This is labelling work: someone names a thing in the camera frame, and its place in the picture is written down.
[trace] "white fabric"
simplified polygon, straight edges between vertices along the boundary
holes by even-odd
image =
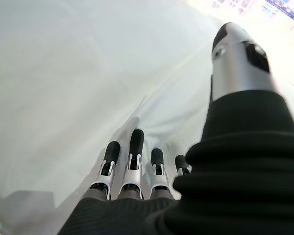
[[[113,140],[115,198],[135,128],[145,198],[154,147],[172,183],[200,140],[221,25],[172,0],[0,1],[0,231],[57,233]]]

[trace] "white surface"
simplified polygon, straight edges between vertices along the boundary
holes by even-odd
[[[55,234],[112,140],[115,198],[137,127],[145,197],[154,147],[172,183],[175,156],[200,140],[221,25],[172,0],[0,1],[1,231]]]

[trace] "robotic finger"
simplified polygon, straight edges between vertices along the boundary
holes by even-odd
[[[144,144],[144,133],[142,130],[133,131],[129,146],[128,160],[123,176],[123,183],[118,199],[133,198],[143,200],[141,189],[142,175],[142,151]]]

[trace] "robotic hand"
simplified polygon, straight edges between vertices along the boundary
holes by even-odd
[[[201,142],[175,158],[181,200],[171,195],[160,149],[151,152],[151,198],[143,200],[144,133],[134,130],[117,200],[110,191],[120,145],[113,141],[59,235],[294,235],[294,122],[266,53],[227,23],[214,39],[212,63]]]

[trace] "black fingertip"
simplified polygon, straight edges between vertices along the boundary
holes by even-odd
[[[175,158],[175,166],[176,166],[176,170],[179,170],[180,168],[182,169],[188,168],[190,165],[187,164],[184,155],[178,155]]]
[[[144,133],[142,130],[136,129],[133,131],[129,146],[129,153],[137,156],[142,154],[144,144]]]
[[[224,25],[222,25],[222,27],[219,29],[219,31],[217,32],[217,35],[214,39],[214,43],[212,45],[212,50],[215,49],[216,45],[223,39],[227,36],[227,31],[226,31],[226,25],[229,24],[229,23],[232,23],[232,22],[228,22],[228,23],[225,23]]]
[[[117,163],[120,154],[120,149],[120,144],[117,141],[110,142],[107,146],[106,153],[103,159],[107,162],[114,161],[115,163]]]
[[[151,165],[161,165],[163,164],[163,153],[161,149],[155,148],[151,152]]]

